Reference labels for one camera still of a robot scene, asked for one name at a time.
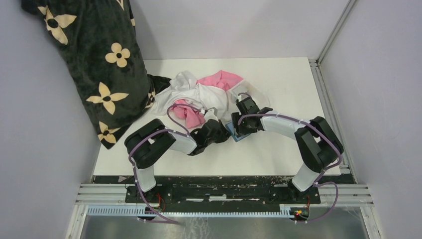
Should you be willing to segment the blue leather card holder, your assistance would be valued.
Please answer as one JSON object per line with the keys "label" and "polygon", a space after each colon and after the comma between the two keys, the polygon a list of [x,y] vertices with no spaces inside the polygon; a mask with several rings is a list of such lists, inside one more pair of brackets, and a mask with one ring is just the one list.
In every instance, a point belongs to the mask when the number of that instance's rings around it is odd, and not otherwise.
{"label": "blue leather card holder", "polygon": [[239,141],[243,140],[244,138],[251,135],[251,133],[246,133],[246,134],[238,133],[237,130],[239,129],[239,125],[237,123],[232,122],[232,121],[227,123],[225,125],[225,128],[228,130],[228,132],[230,133],[231,137],[233,138],[233,140],[235,142],[239,142]]}

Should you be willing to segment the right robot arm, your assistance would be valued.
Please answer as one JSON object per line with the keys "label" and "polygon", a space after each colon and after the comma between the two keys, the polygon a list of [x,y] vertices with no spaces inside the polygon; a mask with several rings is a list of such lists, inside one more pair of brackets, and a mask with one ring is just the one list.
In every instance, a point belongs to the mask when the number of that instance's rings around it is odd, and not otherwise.
{"label": "right robot arm", "polygon": [[289,181],[288,198],[302,202],[307,190],[316,185],[322,175],[342,162],[344,147],[325,118],[311,120],[282,115],[272,108],[259,108],[247,93],[238,94],[237,113],[232,113],[233,134],[236,137],[269,131],[286,136],[297,143],[303,164]]}

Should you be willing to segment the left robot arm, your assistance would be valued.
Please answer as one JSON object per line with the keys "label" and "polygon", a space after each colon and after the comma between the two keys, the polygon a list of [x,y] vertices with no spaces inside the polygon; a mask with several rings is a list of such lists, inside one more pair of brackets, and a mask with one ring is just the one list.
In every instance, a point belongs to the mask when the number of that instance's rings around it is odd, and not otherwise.
{"label": "left robot arm", "polygon": [[133,167],[138,197],[147,203],[156,198],[154,164],[165,152],[173,150],[196,156],[211,144],[226,142],[230,136],[219,120],[210,119],[189,134],[169,129],[159,119],[150,121],[124,141],[128,160]]}

